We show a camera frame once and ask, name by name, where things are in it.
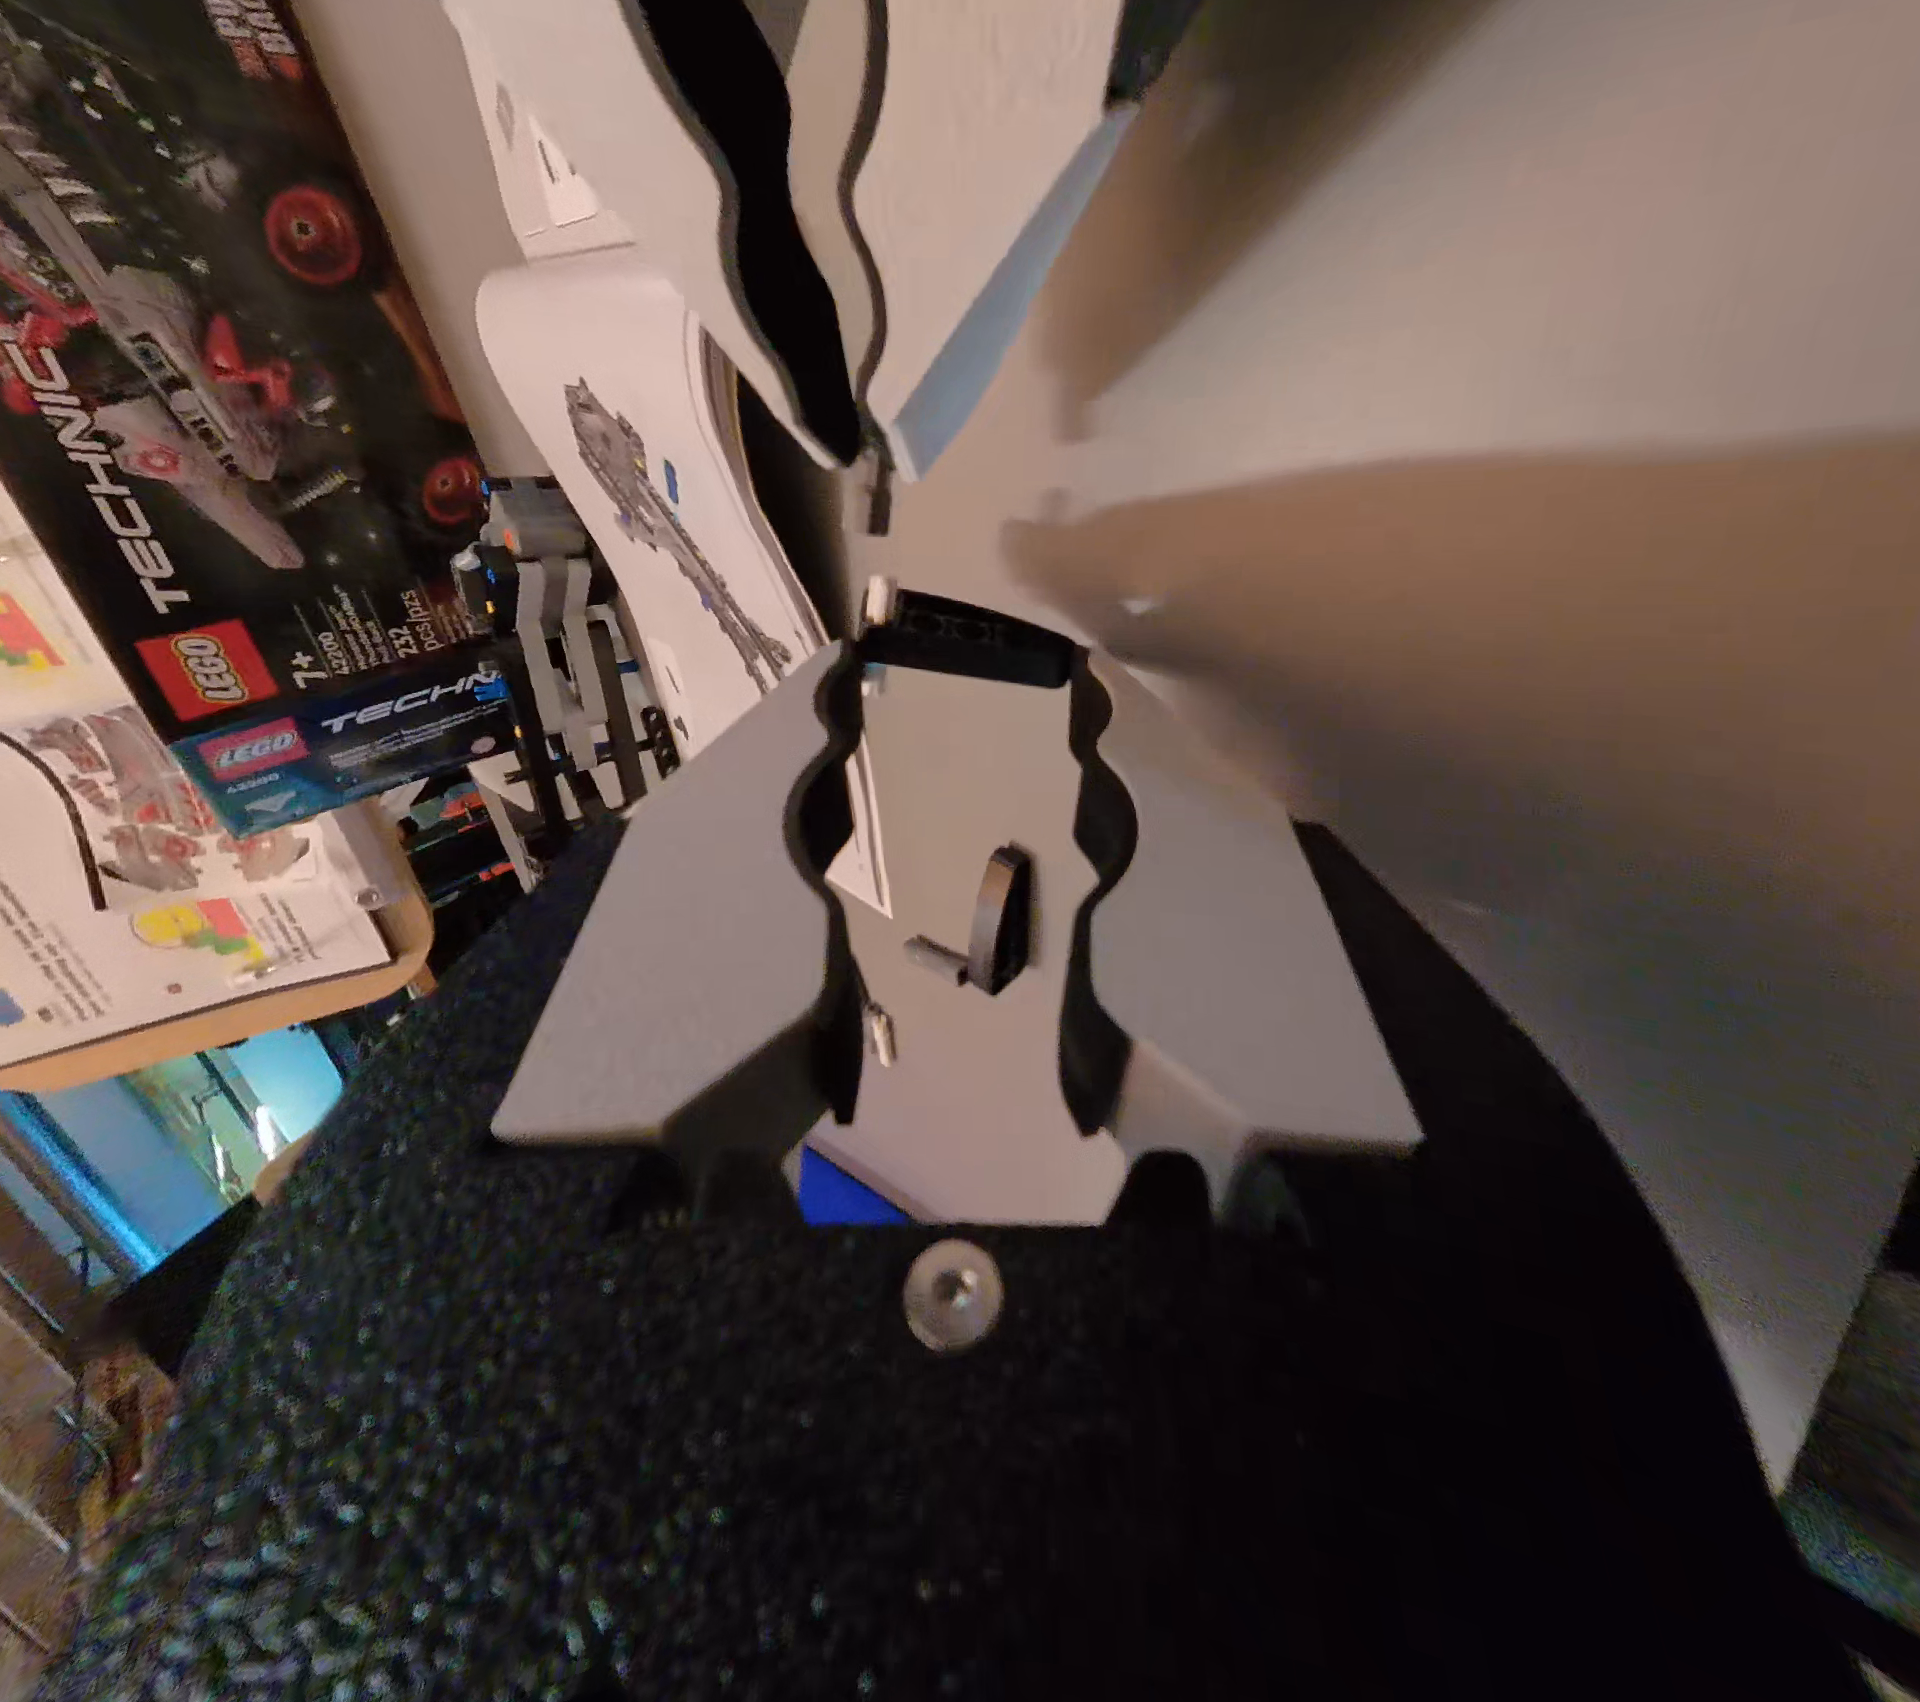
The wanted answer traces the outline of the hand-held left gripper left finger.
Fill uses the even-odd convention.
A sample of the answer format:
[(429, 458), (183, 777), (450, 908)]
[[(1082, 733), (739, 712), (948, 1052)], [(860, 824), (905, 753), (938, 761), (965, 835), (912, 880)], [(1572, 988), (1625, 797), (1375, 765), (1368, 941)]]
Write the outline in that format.
[(867, 999), (829, 862), (860, 733), (860, 660), (827, 644), (627, 811), (496, 1140), (794, 1152), (850, 1122)]

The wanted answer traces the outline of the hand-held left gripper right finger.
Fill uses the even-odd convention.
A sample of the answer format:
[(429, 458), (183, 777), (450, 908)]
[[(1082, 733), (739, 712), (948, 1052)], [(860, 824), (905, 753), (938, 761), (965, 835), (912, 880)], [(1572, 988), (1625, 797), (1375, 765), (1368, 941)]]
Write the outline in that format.
[(1056, 1063), (1082, 1137), (1182, 1152), (1209, 1186), (1257, 1157), (1410, 1157), (1387, 1058), (1289, 815), (1122, 662), (1070, 677), (1071, 846)]

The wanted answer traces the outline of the black toy beam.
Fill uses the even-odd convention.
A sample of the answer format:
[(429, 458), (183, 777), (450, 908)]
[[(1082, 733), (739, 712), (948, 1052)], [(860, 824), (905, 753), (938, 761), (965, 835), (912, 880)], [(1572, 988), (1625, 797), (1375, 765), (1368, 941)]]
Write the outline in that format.
[(1011, 612), (900, 588), (895, 617), (884, 631), (860, 633), (856, 653), (889, 669), (1050, 691), (1070, 683), (1077, 641)]

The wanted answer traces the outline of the black curved toy piece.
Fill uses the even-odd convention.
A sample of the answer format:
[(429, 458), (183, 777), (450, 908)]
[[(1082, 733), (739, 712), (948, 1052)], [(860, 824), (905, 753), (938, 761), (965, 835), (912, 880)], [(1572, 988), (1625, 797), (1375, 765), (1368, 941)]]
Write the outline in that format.
[(1030, 853), (1005, 841), (989, 856), (965, 948), (965, 982), (998, 999), (1015, 987), (1037, 952), (1037, 862)]

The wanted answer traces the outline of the wooden board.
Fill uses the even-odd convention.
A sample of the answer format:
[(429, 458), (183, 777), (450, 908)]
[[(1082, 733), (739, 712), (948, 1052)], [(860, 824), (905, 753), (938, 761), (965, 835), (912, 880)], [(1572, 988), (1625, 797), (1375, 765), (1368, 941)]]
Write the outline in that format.
[(108, 1080), (405, 988), (434, 924), (378, 800), (315, 824), (306, 876), (85, 903), (75, 853), (4, 856), (4, 1089)]

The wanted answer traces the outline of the partly built toy model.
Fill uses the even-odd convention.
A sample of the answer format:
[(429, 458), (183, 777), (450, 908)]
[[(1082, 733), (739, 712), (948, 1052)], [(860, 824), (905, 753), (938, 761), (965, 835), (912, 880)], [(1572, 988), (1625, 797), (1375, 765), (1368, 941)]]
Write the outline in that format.
[(610, 566), (548, 480), (488, 483), (479, 536), (452, 581), (496, 636), (516, 715), (527, 841), (633, 811), (678, 770), (678, 733), (658, 704), (635, 626)]

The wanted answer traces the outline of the small blue toy box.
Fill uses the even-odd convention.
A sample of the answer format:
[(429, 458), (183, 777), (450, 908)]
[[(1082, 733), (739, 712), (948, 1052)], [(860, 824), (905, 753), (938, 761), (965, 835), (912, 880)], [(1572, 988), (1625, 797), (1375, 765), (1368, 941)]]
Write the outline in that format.
[(516, 704), (506, 669), (474, 650), (180, 737), (168, 753), (215, 820), (245, 839), (516, 753)]

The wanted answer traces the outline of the open instruction booklet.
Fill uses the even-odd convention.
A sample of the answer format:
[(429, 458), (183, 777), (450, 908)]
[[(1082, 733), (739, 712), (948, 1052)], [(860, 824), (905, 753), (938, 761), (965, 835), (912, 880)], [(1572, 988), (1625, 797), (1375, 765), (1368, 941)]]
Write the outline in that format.
[(479, 339), (610, 569), (678, 761), (694, 761), (829, 641), (758, 509), (728, 357), (610, 249), (489, 274)]

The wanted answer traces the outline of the black toy car box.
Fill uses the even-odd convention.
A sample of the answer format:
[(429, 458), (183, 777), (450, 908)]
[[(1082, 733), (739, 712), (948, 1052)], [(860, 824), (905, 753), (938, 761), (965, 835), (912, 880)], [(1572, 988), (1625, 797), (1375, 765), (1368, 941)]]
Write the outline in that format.
[(4, 500), (163, 737), (474, 641), (467, 427), (292, 0), (0, 0)]

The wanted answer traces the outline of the printed paper sheet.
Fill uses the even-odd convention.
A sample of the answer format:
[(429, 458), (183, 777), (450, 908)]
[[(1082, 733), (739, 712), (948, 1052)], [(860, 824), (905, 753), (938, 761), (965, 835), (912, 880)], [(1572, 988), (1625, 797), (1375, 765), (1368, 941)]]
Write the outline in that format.
[(4, 1070), (380, 974), (388, 945), (339, 824), (233, 839), (13, 500), (0, 549)]

